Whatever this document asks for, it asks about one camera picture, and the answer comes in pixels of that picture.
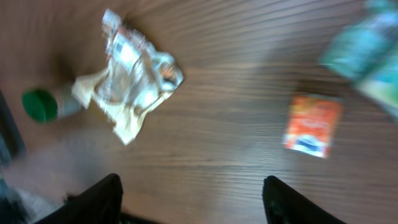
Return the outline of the green lid jar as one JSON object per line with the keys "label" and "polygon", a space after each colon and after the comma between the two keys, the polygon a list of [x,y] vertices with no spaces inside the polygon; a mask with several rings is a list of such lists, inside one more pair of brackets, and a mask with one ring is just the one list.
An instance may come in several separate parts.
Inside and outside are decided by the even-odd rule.
{"label": "green lid jar", "polygon": [[81,104],[72,96],[72,85],[36,88],[22,94],[27,115],[38,123],[46,123],[81,111]]}

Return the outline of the orange Kleenex tissue pack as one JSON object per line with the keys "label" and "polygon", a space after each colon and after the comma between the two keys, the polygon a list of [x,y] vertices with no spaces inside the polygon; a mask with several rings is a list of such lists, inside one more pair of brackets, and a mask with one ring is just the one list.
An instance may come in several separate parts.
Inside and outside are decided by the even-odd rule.
{"label": "orange Kleenex tissue pack", "polygon": [[343,112],[337,97],[297,93],[292,97],[283,145],[286,149],[327,158]]}

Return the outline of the green Kleenex tissue pack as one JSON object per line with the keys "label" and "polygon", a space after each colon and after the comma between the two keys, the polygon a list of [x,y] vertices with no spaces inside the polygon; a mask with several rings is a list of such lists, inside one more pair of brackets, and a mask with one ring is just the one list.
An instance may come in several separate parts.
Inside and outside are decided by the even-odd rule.
{"label": "green Kleenex tissue pack", "polygon": [[397,54],[390,54],[377,64],[356,84],[356,89],[397,121]]}

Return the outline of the teal wet wipes pack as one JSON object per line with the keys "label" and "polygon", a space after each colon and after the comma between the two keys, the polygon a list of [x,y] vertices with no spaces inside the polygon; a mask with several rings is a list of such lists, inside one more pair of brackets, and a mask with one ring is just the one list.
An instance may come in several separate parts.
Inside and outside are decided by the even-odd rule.
{"label": "teal wet wipes pack", "polygon": [[397,1],[368,0],[367,15],[336,35],[319,62],[352,81],[359,80],[397,43]]}

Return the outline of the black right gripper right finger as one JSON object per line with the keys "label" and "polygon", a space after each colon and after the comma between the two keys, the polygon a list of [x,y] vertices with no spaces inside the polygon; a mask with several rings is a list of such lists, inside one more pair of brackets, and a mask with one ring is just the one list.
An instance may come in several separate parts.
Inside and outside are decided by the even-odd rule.
{"label": "black right gripper right finger", "polygon": [[262,201],[268,224],[344,224],[273,175],[264,179]]}

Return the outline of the dried mushroom pouch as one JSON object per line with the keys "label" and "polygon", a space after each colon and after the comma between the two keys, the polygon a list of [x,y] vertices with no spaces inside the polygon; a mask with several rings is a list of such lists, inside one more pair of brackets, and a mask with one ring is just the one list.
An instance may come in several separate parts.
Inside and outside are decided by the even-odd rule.
{"label": "dried mushroom pouch", "polygon": [[138,30],[130,29],[110,9],[102,18],[108,65],[78,77],[72,95],[84,107],[95,102],[114,124],[113,132],[128,145],[153,111],[181,85],[183,73],[167,52],[159,52]]}

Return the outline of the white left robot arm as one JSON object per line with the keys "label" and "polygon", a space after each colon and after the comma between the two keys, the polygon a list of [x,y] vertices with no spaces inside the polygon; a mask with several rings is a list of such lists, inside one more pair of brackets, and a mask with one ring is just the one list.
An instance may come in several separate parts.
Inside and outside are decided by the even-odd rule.
{"label": "white left robot arm", "polygon": [[37,223],[60,207],[41,195],[8,186],[1,177],[1,224]]}

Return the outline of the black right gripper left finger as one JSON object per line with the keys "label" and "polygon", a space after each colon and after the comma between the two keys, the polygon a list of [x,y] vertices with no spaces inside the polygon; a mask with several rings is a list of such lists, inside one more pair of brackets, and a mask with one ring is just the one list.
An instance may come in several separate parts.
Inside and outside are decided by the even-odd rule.
{"label": "black right gripper left finger", "polygon": [[117,174],[98,183],[39,220],[38,224],[117,224],[120,221],[123,187]]}

